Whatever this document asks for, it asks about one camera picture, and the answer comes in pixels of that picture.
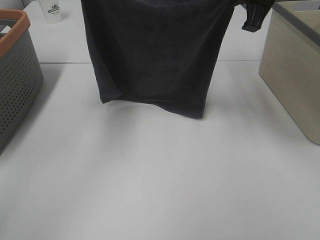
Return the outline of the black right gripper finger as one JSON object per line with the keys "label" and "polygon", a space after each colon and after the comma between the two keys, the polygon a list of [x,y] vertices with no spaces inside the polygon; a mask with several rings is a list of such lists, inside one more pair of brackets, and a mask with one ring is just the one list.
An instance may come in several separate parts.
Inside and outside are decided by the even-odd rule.
{"label": "black right gripper finger", "polygon": [[246,21],[242,29],[255,33],[261,29],[262,23],[274,4],[274,0],[245,0]]}

